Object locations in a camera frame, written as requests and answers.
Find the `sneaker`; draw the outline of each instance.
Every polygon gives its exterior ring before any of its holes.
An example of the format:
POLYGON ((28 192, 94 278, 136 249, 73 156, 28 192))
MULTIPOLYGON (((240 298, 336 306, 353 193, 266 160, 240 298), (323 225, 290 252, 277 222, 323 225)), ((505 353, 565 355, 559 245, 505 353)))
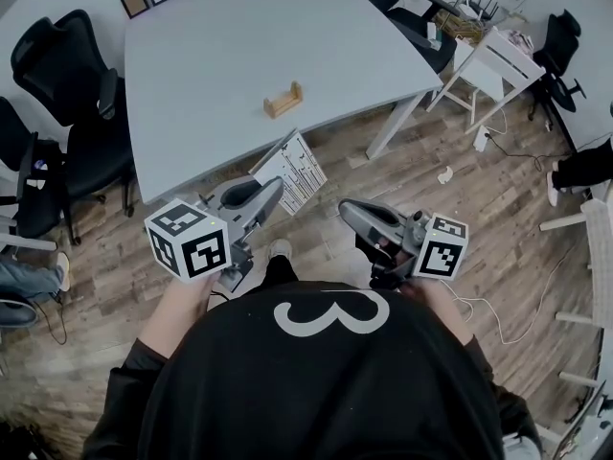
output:
POLYGON ((59 267, 62 274, 59 289, 61 291, 68 291, 70 289, 70 261, 68 261, 68 256, 63 252, 57 254, 56 267, 59 267))
POLYGON ((291 243, 286 239, 276 239, 268 245, 268 261, 277 256, 284 256, 291 261, 291 243))
POLYGON ((547 197, 549 198, 549 204, 555 208, 557 206, 559 191, 554 187, 553 172, 547 172, 547 197))

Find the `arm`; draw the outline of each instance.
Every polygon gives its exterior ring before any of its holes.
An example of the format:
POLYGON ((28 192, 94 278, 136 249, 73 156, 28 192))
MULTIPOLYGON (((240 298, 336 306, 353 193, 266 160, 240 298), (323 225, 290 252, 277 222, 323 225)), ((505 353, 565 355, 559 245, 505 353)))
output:
POLYGON ((494 383, 494 375, 479 341, 466 325, 460 311, 454 303, 454 296, 441 282, 435 280, 414 279, 403 285, 400 292, 417 299, 437 314, 444 325, 464 345, 466 351, 489 383, 496 403, 504 436, 518 434, 531 439, 542 451, 538 431, 530 415, 526 401, 494 383))
POLYGON ((84 460, 136 458, 151 390, 167 359, 206 312, 215 279, 170 282, 122 367, 111 370, 104 412, 85 441, 84 460))
POLYGON ((440 281, 413 279, 410 283, 402 285, 400 292, 430 307, 463 346, 473 339, 473 333, 453 303, 453 295, 440 281))

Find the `desk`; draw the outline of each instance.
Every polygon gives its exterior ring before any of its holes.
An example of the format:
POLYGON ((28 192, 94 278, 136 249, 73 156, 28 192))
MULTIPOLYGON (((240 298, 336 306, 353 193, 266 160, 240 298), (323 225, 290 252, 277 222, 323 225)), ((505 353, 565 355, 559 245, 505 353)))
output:
POLYGON ((301 131, 398 102, 377 155, 442 83, 367 0, 170 0, 128 23, 127 112, 146 203, 301 131), (263 111, 292 81, 304 100, 263 111))

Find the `wooden block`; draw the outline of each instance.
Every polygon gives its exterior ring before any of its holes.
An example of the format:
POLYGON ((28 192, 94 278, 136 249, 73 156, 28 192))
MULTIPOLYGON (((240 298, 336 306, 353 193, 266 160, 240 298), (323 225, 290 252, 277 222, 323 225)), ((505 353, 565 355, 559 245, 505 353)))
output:
POLYGON ((270 101, 264 99, 264 111, 271 119, 276 119, 284 112, 298 105, 303 101, 303 88, 296 81, 291 83, 288 92, 285 92, 278 99, 270 101))

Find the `white number print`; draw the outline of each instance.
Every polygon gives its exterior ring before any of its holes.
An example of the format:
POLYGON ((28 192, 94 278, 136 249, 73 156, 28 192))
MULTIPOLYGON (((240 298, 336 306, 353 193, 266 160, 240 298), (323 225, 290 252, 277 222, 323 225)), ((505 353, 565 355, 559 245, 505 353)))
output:
POLYGON ((321 317, 310 322, 294 322, 289 318, 291 304, 284 302, 275 307, 275 320, 279 327, 294 337, 310 337, 327 329, 338 320, 347 329, 356 334, 370 334, 379 329, 390 316, 390 305, 385 298, 371 289, 342 289, 325 291, 325 293, 361 293, 376 303, 376 315, 371 320, 357 320, 341 309, 336 302, 321 317))

